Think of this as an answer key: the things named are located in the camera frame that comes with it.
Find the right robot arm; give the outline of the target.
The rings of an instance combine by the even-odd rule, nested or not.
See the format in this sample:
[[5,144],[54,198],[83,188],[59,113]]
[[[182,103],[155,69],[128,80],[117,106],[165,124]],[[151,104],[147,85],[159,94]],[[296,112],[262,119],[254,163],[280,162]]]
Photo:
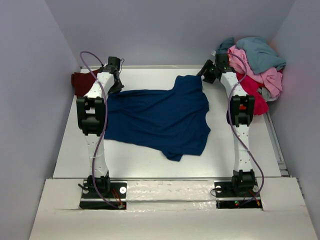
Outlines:
[[227,53],[217,54],[215,61],[208,59],[198,75],[210,84],[219,80],[228,97],[226,119],[233,134],[233,176],[231,181],[215,185],[215,195],[245,197],[256,183],[249,154],[249,128],[254,116],[255,97],[249,95],[241,86],[236,70],[230,66]]

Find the navy blue t shirt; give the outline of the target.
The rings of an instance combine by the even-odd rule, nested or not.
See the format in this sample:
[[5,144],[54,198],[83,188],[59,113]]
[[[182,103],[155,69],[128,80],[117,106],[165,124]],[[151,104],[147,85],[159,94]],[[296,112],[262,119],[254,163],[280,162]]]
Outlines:
[[200,76],[177,76],[169,90],[110,94],[107,107],[106,140],[155,149],[176,162],[184,155],[200,156],[206,147],[210,109]]

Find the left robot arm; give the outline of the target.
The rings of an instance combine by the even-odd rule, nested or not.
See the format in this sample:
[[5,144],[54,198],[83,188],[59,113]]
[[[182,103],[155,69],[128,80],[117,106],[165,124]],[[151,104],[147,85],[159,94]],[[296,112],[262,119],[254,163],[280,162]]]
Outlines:
[[99,69],[88,73],[75,72],[71,77],[76,96],[77,124],[88,147],[89,176],[81,185],[88,198],[105,198],[111,191],[103,138],[108,125],[108,95],[117,94],[124,87],[120,80],[121,61],[110,56]]

